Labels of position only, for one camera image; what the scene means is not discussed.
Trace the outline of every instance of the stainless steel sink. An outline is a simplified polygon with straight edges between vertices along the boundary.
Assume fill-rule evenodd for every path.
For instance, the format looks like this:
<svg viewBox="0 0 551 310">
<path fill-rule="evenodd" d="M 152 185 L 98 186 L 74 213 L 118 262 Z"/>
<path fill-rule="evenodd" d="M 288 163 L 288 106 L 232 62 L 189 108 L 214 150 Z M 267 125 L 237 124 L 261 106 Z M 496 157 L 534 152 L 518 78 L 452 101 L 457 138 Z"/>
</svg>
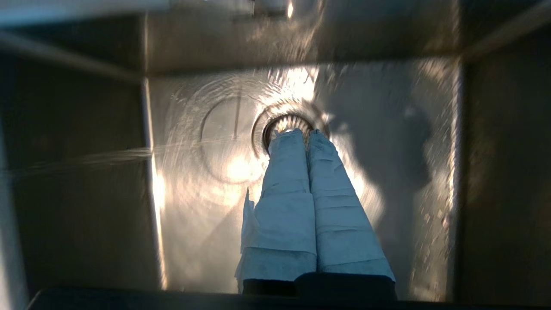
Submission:
<svg viewBox="0 0 551 310">
<path fill-rule="evenodd" d="M 283 115 L 337 146 L 399 298 L 545 304 L 547 203 L 515 199 L 542 197 L 551 174 L 508 186 L 527 159 L 497 140 L 529 135 L 549 161 L 523 99 L 545 118 L 551 32 L 508 30 L 545 2 L 190 3 L 0 32 L 15 308 L 60 285 L 236 293 L 245 192 L 258 199 L 264 131 Z M 524 263 L 495 256 L 527 243 Z"/>
</svg>

